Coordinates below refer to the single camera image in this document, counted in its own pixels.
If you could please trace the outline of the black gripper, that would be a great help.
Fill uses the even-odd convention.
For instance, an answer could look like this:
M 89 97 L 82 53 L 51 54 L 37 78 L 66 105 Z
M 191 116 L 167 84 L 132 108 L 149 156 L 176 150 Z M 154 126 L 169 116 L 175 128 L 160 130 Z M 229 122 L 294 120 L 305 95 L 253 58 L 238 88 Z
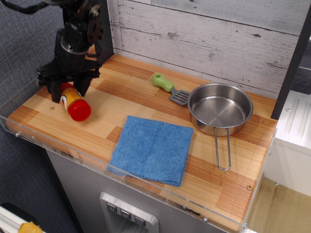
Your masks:
M 37 84 L 46 85 L 51 99 L 59 103 L 61 97 L 62 83 L 72 82 L 82 97 L 94 78 L 100 75 L 96 60 L 89 60 L 86 57 L 95 58 L 97 54 L 75 54 L 63 50 L 61 47 L 55 50 L 54 58 L 47 64 L 37 69 Z

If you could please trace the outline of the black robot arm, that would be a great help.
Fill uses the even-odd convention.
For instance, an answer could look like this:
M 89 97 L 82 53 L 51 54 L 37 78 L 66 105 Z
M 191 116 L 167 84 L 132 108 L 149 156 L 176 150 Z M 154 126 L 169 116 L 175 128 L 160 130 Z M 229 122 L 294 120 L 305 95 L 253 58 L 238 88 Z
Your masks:
M 104 33 L 100 20 L 101 3 L 98 0 L 43 0 L 35 5 L 21 7 L 6 0 L 2 4 L 14 11 L 32 15 L 49 6 L 63 9 L 64 28 L 56 33 L 54 59 L 37 69 L 38 85 L 45 85 L 53 102 L 59 102 L 62 84 L 72 82 L 84 96 L 92 79 L 98 78 L 102 63 L 95 61 L 101 54 L 89 54 Z

